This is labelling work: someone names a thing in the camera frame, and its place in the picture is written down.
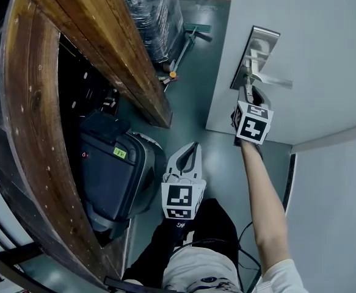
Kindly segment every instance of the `green floor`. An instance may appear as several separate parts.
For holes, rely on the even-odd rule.
[[[118,116],[130,120],[134,131],[155,139],[167,157],[181,146],[198,141],[202,146],[203,177],[208,186],[206,196],[216,197],[236,225],[238,233],[251,221],[247,179],[239,148],[233,146],[233,135],[205,130],[208,112],[216,84],[217,73],[227,27],[229,2],[217,0],[180,0],[185,23],[212,26],[211,42],[197,38],[195,46],[180,64],[180,80],[173,82],[166,94],[173,110],[170,129],[155,128],[129,104],[122,101]],[[291,146],[265,142],[263,154],[273,184],[282,197],[286,187]],[[129,251],[133,263],[151,240],[154,229],[163,218],[161,194],[151,209],[138,215],[134,221],[134,234]],[[243,248],[258,257],[253,231],[249,228],[242,240]],[[241,256],[246,267],[255,265]],[[255,272],[241,269],[245,288],[251,284]]]

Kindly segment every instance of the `green label sticker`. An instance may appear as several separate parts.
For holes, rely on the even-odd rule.
[[[126,156],[126,152],[125,151],[122,151],[121,149],[118,149],[118,148],[115,148],[114,149],[114,154],[116,156],[119,156],[120,158],[124,159],[125,156]]]

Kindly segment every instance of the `forearm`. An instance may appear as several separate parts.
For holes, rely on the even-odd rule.
[[[242,142],[242,154],[249,184],[255,242],[265,272],[277,262],[289,258],[285,212],[255,147]]]

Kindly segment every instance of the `white wall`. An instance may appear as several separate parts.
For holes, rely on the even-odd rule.
[[[356,292],[356,139],[297,154],[287,220],[308,292]]]
[[[294,81],[260,84],[275,111],[268,140],[294,145],[356,125],[356,0],[232,0],[207,129],[234,133],[229,87],[253,25],[281,33],[263,72]]]

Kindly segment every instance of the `wrapped pallet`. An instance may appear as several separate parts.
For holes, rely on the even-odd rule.
[[[179,0],[126,1],[152,62],[169,61],[184,35]]]

